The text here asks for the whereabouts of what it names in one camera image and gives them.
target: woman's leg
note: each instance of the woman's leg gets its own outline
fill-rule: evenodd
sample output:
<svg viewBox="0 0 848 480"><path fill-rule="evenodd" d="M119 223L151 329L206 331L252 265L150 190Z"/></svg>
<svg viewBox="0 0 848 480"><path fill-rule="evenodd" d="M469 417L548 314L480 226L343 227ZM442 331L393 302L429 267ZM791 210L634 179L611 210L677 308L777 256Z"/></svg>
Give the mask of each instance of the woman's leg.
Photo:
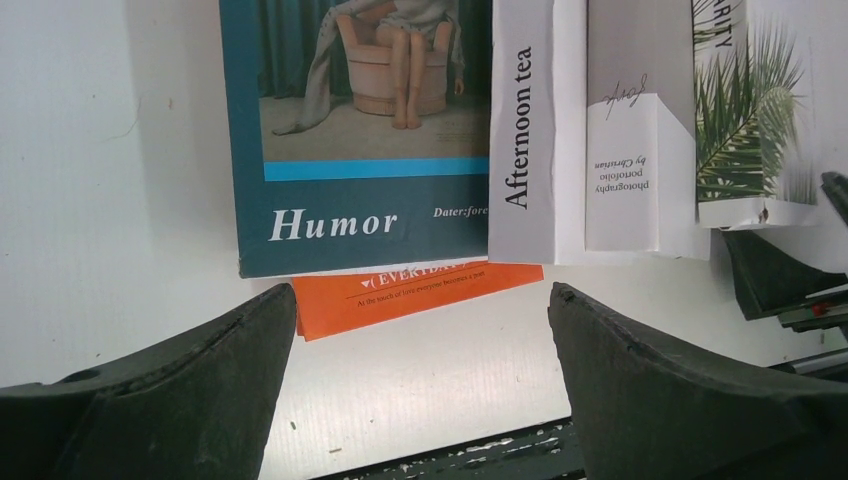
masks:
<svg viewBox="0 0 848 480"><path fill-rule="evenodd" d="M377 28L377 43L392 49L391 70L395 84L395 118L392 126L407 126L407 86L409 85L409 34L400 28L382 25Z"/></svg>
<svg viewBox="0 0 848 480"><path fill-rule="evenodd" d="M421 126L418 117L418 95L421 93L421 79L427 60L427 39L421 33L409 36L409 104L406 107L406 125L408 128Z"/></svg>

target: teal book cover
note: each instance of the teal book cover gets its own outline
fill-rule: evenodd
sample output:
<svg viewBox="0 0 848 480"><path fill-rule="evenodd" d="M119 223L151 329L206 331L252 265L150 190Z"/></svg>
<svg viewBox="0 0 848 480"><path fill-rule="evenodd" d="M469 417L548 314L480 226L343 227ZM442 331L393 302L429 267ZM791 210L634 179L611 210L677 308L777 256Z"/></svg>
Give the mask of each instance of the teal book cover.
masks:
<svg viewBox="0 0 848 480"><path fill-rule="evenodd" d="M487 254L491 0L220 0L243 278Z"/></svg>

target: white surface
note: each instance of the white surface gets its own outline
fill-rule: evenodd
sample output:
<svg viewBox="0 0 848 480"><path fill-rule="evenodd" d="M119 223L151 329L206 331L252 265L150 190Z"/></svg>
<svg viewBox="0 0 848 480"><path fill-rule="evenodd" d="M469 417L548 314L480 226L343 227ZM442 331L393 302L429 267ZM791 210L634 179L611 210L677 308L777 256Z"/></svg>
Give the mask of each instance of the white surface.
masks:
<svg viewBox="0 0 848 480"><path fill-rule="evenodd" d="M774 198L732 198L698 204L701 225L726 230L759 230L775 226L813 226L818 221L814 205L784 202Z"/></svg>
<svg viewBox="0 0 848 480"><path fill-rule="evenodd" d="M822 19L848 18L848 4L818 5ZM848 44L845 29L834 35ZM822 69L842 65L842 50ZM0 385L54 382L272 285L237 276L217 2L7 0L0 65ZM823 133L838 162L848 105L829 103ZM805 234L815 249L788 248L835 268L848 229L827 232ZM553 280L755 364L843 343L742 321L728 275L721 258L555 268L542 284L298 341L263 478L307 479L568 415L545 316Z"/></svg>

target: book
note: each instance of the book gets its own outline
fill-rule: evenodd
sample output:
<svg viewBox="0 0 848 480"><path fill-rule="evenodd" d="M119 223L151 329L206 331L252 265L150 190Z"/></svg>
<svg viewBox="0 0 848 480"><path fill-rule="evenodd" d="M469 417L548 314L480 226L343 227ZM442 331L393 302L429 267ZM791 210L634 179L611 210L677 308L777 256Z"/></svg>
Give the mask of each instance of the book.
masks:
<svg viewBox="0 0 848 480"><path fill-rule="evenodd" d="M586 248L709 258L695 201L692 9L591 0Z"/></svg>
<svg viewBox="0 0 848 480"><path fill-rule="evenodd" d="M819 173L807 0L692 0L704 227L815 223Z"/></svg>
<svg viewBox="0 0 848 480"><path fill-rule="evenodd" d="M585 0L494 6L489 259L629 263L585 249Z"/></svg>
<svg viewBox="0 0 848 480"><path fill-rule="evenodd" d="M242 277L486 258L491 8L220 0Z"/></svg>
<svg viewBox="0 0 848 480"><path fill-rule="evenodd" d="M539 282L538 265L485 261L379 274L297 277L298 334L306 341Z"/></svg>

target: book spine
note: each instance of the book spine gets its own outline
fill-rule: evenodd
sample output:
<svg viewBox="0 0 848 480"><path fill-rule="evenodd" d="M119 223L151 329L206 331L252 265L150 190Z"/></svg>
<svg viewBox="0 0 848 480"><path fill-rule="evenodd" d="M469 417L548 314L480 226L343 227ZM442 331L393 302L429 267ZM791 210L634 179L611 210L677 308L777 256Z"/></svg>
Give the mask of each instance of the book spine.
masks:
<svg viewBox="0 0 848 480"><path fill-rule="evenodd" d="M704 255L691 25L688 2L589 2L588 250Z"/></svg>
<svg viewBox="0 0 848 480"><path fill-rule="evenodd" d="M729 57L744 58L748 48L747 0L692 0L695 68Z"/></svg>
<svg viewBox="0 0 848 480"><path fill-rule="evenodd" d="M554 4L554 209L557 264L619 264L618 254L586 251L586 10L585 0Z"/></svg>
<svg viewBox="0 0 848 480"><path fill-rule="evenodd" d="M494 1L489 259L554 263L554 0Z"/></svg>

